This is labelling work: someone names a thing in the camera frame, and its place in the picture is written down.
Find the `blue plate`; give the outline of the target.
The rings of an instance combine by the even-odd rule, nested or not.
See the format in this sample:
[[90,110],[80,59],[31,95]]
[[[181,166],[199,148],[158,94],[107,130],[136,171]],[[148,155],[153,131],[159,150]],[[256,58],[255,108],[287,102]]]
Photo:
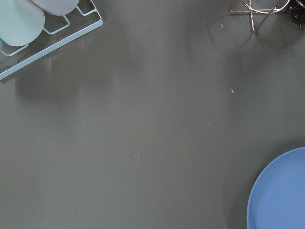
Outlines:
[[247,204],[249,229],[305,227],[305,149],[288,151],[257,177]]

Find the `mint green cup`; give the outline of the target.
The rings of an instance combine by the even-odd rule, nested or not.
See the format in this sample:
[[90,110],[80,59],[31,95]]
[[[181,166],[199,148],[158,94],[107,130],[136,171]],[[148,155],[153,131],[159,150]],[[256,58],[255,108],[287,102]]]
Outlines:
[[0,2],[0,38],[10,46],[23,46],[34,41],[42,32],[45,15],[30,0]]

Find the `light blue cup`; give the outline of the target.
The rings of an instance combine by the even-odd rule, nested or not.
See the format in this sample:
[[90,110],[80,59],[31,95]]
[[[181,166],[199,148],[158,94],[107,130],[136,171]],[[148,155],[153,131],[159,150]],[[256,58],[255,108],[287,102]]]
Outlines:
[[2,48],[3,48],[3,41],[2,39],[0,39],[0,51],[2,51]]

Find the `dark tea bottle front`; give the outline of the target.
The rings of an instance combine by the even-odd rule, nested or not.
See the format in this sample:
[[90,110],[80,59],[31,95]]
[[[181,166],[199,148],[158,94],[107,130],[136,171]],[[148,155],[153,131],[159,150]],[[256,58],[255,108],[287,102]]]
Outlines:
[[289,1],[288,10],[295,22],[305,23],[305,0]]

